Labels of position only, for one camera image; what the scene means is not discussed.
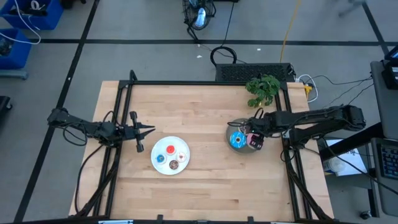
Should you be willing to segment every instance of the white paper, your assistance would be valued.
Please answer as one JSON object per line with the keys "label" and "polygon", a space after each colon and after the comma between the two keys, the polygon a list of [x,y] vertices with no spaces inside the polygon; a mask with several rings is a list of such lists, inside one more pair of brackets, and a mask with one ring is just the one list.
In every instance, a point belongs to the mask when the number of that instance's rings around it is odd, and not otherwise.
{"label": "white paper", "polygon": [[[340,142],[341,140],[342,139],[330,139],[330,140],[326,140],[326,143],[328,144],[328,146],[331,146],[333,144]],[[358,153],[359,153],[358,149],[353,149],[349,152],[339,155],[339,157],[346,160],[347,162],[351,163],[352,165],[356,166],[361,171],[368,172],[365,168],[363,161],[362,161],[361,155],[359,155]],[[360,174],[360,172],[358,170],[354,169],[347,163],[345,163],[345,164],[346,164],[345,169],[343,171],[337,172],[336,176]]]}

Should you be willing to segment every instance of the wooden table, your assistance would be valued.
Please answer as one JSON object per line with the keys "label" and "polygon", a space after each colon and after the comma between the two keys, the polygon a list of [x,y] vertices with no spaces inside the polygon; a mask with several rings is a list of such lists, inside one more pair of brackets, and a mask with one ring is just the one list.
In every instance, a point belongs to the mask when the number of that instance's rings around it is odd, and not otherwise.
{"label": "wooden table", "polygon": [[[103,82],[94,121],[113,109],[117,87],[118,82]],[[293,112],[308,110],[302,84],[288,87]],[[137,153],[135,141],[123,143],[111,218],[153,220],[163,214],[165,220],[246,221],[253,216],[255,221],[293,221],[286,168],[279,158],[281,140],[266,139],[262,150],[245,156],[226,143],[226,123],[254,115],[256,109],[246,104],[252,97],[244,86],[134,85],[129,110],[156,131],[143,141],[142,153]],[[275,103],[264,110],[275,111]],[[182,138],[191,152],[187,168],[173,176],[158,173],[150,161],[152,147],[166,136]],[[84,157],[97,147],[90,140]],[[318,150],[315,141],[307,147]],[[321,160],[313,152],[301,150],[301,155],[307,189],[332,217]],[[104,149],[83,170],[80,208],[97,188],[103,156]],[[107,194],[105,190],[100,213]],[[305,217],[298,190],[297,195]],[[75,213],[73,206],[70,213]]]}

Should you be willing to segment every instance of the green plant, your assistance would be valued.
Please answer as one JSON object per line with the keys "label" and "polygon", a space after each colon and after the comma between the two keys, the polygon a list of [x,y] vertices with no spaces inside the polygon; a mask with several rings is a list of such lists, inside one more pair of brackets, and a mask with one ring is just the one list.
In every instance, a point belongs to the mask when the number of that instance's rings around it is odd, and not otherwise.
{"label": "green plant", "polygon": [[261,75],[261,78],[253,78],[246,83],[246,89],[251,94],[257,95],[257,98],[248,101],[248,106],[258,107],[262,102],[266,106],[270,105],[274,100],[274,96],[278,93],[280,87],[279,81],[272,75]]}

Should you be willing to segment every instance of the blue container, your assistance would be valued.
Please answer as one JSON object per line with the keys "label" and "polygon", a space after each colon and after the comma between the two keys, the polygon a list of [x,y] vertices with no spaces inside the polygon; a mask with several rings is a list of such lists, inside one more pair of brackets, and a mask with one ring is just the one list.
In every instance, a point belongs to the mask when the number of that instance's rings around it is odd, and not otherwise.
{"label": "blue container", "polygon": [[[16,40],[29,41],[25,35],[18,29],[0,29],[0,32]],[[14,69],[25,67],[27,56],[32,45],[15,42],[12,45],[11,52],[7,56],[0,56],[0,69]]]}
{"label": "blue container", "polygon": [[[35,26],[40,30],[53,30],[58,24],[61,18],[63,8],[60,4],[60,0],[36,0],[40,6],[45,4],[47,6],[47,16],[31,16],[30,21],[29,16],[21,14],[23,20],[32,28]],[[20,10],[26,7],[30,7],[31,0],[17,0]],[[0,10],[0,17],[10,23],[15,28],[28,29],[28,27],[21,21],[19,15],[10,15],[9,11],[15,8],[14,0],[7,0],[3,8]]]}

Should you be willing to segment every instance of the gray floor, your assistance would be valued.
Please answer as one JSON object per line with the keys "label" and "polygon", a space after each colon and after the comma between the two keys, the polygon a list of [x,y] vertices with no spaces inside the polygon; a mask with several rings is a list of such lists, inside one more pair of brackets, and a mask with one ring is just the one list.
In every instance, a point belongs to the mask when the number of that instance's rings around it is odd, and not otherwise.
{"label": "gray floor", "polygon": [[[93,0],[84,6],[77,2],[74,9],[64,12],[55,30],[40,34],[45,39],[79,39],[92,4]],[[384,39],[397,42],[394,12],[398,2],[372,0],[368,4]],[[216,6],[216,17],[198,33],[201,39],[224,38],[231,3],[217,2]],[[337,16],[346,7],[345,0],[303,0],[289,40],[377,41],[362,8],[345,18]],[[190,36],[182,23],[181,8],[179,0],[101,0],[88,38],[187,40]],[[283,40],[293,10],[292,0],[241,0],[235,5],[228,39]],[[0,21],[0,27],[9,25]],[[26,34],[34,37],[29,31]],[[24,68],[29,79],[0,80],[0,95],[10,96],[14,103],[0,129],[0,223],[13,221],[47,130],[45,119],[57,103],[76,47],[77,44],[35,45]],[[278,62],[281,49],[279,45],[229,47],[235,49],[239,59],[251,63]],[[65,107],[72,114],[91,119],[101,82],[127,79],[130,69],[140,80],[214,80],[215,68],[209,56],[206,48],[193,44],[86,44]],[[292,63],[299,75],[326,75],[334,82],[348,82],[367,78],[369,63],[382,57],[380,47],[288,45],[283,61]],[[220,55],[216,60],[231,61]],[[356,87],[334,105],[348,103],[370,83]],[[352,86],[333,86],[323,78],[316,79],[316,84],[320,96],[310,104],[313,110],[327,105]],[[353,104],[363,109],[368,125],[379,121],[372,88]],[[345,138],[350,134],[340,131],[334,136]],[[68,144],[56,131],[25,220],[67,216],[82,156],[83,148]],[[336,218],[357,223],[397,223],[397,218],[386,215],[359,219],[358,213],[369,208],[366,191],[344,185],[339,179],[327,178],[327,182]]]}

